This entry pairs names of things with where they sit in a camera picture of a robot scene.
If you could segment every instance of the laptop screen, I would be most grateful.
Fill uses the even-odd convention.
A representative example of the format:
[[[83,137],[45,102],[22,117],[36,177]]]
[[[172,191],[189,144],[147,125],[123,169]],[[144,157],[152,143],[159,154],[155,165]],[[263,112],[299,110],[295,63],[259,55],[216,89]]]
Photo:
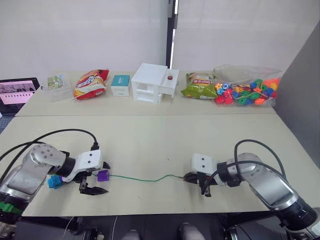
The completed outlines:
[[[0,80],[0,113],[15,115],[38,87],[39,83],[35,77]]]

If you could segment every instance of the laptop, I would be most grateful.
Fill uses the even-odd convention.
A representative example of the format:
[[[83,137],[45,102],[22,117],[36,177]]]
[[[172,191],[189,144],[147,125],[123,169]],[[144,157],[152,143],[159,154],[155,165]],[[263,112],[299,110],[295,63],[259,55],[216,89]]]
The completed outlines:
[[[39,88],[36,77],[0,80],[0,133]]]

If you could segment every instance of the green wire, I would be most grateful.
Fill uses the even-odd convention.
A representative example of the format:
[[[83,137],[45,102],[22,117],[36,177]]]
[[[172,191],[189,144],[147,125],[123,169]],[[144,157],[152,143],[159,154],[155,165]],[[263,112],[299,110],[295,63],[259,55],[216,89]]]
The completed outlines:
[[[128,176],[120,176],[120,175],[110,175],[110,177],[118,177],[118,178],[123,178],[123,179],[131,179],[131,180],[137,180],[137,181],[142,181],[142,182],[158,182],[166,177],[174,177],[174,178],[177,178],[177,179],[183,179],[182,176],[176,176],[176,175],[172,175],[172,174],[168,174],[168,175],[165,175],[163,177],[160,177],[159,179],[157,180],[143,180],[143,179],[139,179],[139,178],[134,178],[134,177],[128,177]]]

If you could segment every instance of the white table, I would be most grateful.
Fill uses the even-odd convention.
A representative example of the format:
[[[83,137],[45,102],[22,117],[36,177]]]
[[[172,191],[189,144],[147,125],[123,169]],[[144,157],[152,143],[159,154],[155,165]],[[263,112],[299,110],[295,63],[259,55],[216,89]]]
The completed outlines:
[[[15,117],[0,135],[0,153],[47,132],[80,128],[95,134],[111,173],[141,179],[166,174],[183,176],[191,170],[193,153],[219,161],[233,157],[234,145],[246,138],[269,145],[280,157],[290,184],[311,206],[320,207],[320,170],[298,140],[275,114],[29,116]],[[81,132],[58,133],[44,139],[59,150],[77,155],[90,149],[92,138]],[[257,154],[279,169],[273,156],[259,145],[244,143],[239,153]],[[13,158],[0,163],[0,174]],[[24,216],[101,216],[136,214],[222,213],[265,211],[246,183],[229,188],[212,186],[211,198],[180,179],[140,182],[112,177],[99,183],[110,192],[79,193],[70,183],[59,189],[45,184]]]
[[[62,72],[74,87],[85,72]],[[181,94],[186,87],[186,71],[179,72],[179,85],[174,98],[165,95],[160,104],[152,104],[133,99],[130,96],[113,96],[110,84],[114,75],[134,75],[134,72],[109,73],[106,93],[86,100],[69,99],[50,102],[46,91],[38,89],[17,116],[105,116],[105,115],[211,115],[211,114],[269,114],[272,107],[218,106],[212,100],[187,98]]]

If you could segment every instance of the red snack bag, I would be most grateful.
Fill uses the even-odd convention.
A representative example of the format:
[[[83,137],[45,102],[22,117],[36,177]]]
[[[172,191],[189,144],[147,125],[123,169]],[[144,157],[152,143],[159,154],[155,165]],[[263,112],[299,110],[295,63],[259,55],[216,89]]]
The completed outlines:
[[[83,75],[76,84],[73,98],[78,100],[90,99],[105,92],[105,82],[107,81],[108,74],[109,69],[97,69]]]

